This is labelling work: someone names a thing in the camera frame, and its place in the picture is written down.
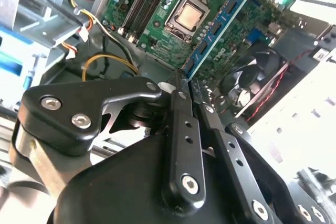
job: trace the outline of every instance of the green circuit board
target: green circuit board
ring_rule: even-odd
[[[125,7],[124,0],[118,2],[110,0],[105,19],[116,29],[125,19],[131,1]],[[206,0],[209,13],[198,26],[189,43],[166,30],[165,22],[181,0],[171,0],[169,5],[166,4],[166,1],[161,0],[156,6],[144,32],[138,37],[137,46],[171,66],[180,68],[202,39],[226,0]],[[249,48],[250,43],[246,38],[253,29],[260,30],[264,34],[263,40],[266,42],[268,39],[271,40],[272,35],[269,33],[268,25],[272,22],[281,25],[283,29],[291,25],[291,21],[285,20],[281,11],[270,1],[248,0],[199,68],[196,77],[207,81],[210,85],[216,85],[216,82],[232,68]]]
[[[165,1],[162,0],[157,8],[140,37],[138,46],[145,47],[147,52],[163,59],[174,67],[180,68],[226,0],[207,0],[207,5],[211,7],[210,13],[196,31],[190,44],[165,30],[163,24],[179,0],[173,1],[167,10],[164,9]],[[267,32],[267,26],[270,22],[281,19],[280,11],[266,0],[249,0],[241,13],[243,16],[240,20],[235,19],[232,22],[198,70],[196,77],[209,82],[219,80],[249,47],[249,44],[244,40],[253,28]]]

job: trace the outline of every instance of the silver screw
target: silver screw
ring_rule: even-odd
[[[209,105],[205,105],[205,108],[207,111],[209,111],[210,113],[214,113],[214,109],[211,108]]]
[[[237,125],[233,125],[233,128],[239,133],[239,134],[242,134],[243,131],[241,130],[241,128]]]
[[[308,211],[301,205],[299,205],[299,210],[300,210],[300,213],[302,214],[302,216],[304,216],[307,221],[311,221],[311,216],[310,214],[308,213]]]
[[[268,220],[268,212],[266,208],[261,204],[260,202],[253,200],[252,201],[252,207],[254,212],[262,219],[262,220]]]
[[[182,99],[184,99],[184,100],[187,99],[187,96],[186,96],[185,93],[183,93],[183,92],[179,92],[178,94],[179,94],[179,96],[180,96]]]
[[[74,126],[80,129],[87,129],[91,126],[91,120],[87,115],[76,114],[71,118],[71,122]]]
[[[58,110],[62,107],[61,102],[54,97],[45,97],[41,100],[41,105],[47,110]]]
[[[156,86],[151,82],[147,82],[147,87],[151,90],[156,90]]]
[[[189,175],[185,175],[182,177],[182,185],[190,194],[198,193],[198,183],[197,181]]]
[[[314,215],[315,215],[317,218],[319,218],[319,220],[320,220],[321,222],[323,222],[323,223],[326,222],[325,219],[324,219],[324,217],[323,217],[323,215],[321,214],[321,212],[320,212],[319,210],[317,210],[315,207],[311,207],[311,209],[313,210]]]

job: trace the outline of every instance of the cpu socket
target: cpu socket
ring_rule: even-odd
[[[165,22],[165,29],[177,38],[190,43],[209,12],[206,0],[181,0]]]

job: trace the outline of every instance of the blue ram stick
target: blue ram stick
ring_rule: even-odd
[[[246,2],[247,0],[227,0],[225,2],[212,22],[208,32],[197,44],[196,48],[182,67],[188,77],[188,80],[191,80],[191,78],[196,74],[196,71],[200,68],[203,61],[209,55]]]

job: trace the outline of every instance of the yellow wire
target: yellow wire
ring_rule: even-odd
[[[71,2],[71,5],[73,6],[73,8],[76,8],[78,5],[76,4],[76,2],[75,2],[75,0],[70,0],[70,2]],[[84,13],[85,15],[87,15],[87,16],[89,16],[89,17],[91,17],[99,26],[100,26],[100,28],[103,30],[103,32],[107,35],[107,36],[109,36],[113,41],[117,41],[117,39],[115,39],[107,30],[106,30],[106,28],[104,27],[104,25],[99,21],[99,19],[94,15],[94,14],[92,14],[92,13],[90,13],[88,10],[86,10],[86,9],[81,9],[80,10],[82,13]],[[138,73],[139,71],[138,71],[138,69],[137,69],[137,67],[136,66],[134,66],[133,64],[131,64],[131,63],[129,63],[129,62],[127,62],[129,65],[131,65],[132,66],[132,69],[134,69],[135,71],[134,72],[136,72],[136,73]]]
[[[95,60],[98,60],[98,59],[103,58],[103,57],[107,57],[107,58],[116,60],[116,61],[118,61],[120,63],[123,63],[126,66],[128,66],[134,73],[138,74],[137,68],[135,66],[133,66],[132,64],[130,64],[128,61],[120,59],[120,58],[118,58],[117,56],[114,56],[114,55],[103,55],[103,54],[101,54],[101,55],[95,55],[95,56],[93,56],[92,58],[90,58],[85,63],[85,65],[83,67],[83,72],[82,72],[82,81],[86,81],[86,71],[89,68],[89,66],[91,65],[91,63],[93,63]]]
[[[67,48],[67,49],[71,49],[71,50],[77,52],[77,48],[76,48],[76,47],[74,47],[74,46],[72,46],[72,45],[70,45],[70,44],[68,44],[68,43],[66,43],[66,42],[62,42],[61,44],[62,44],[62,46],[64,46],[65,48]]]

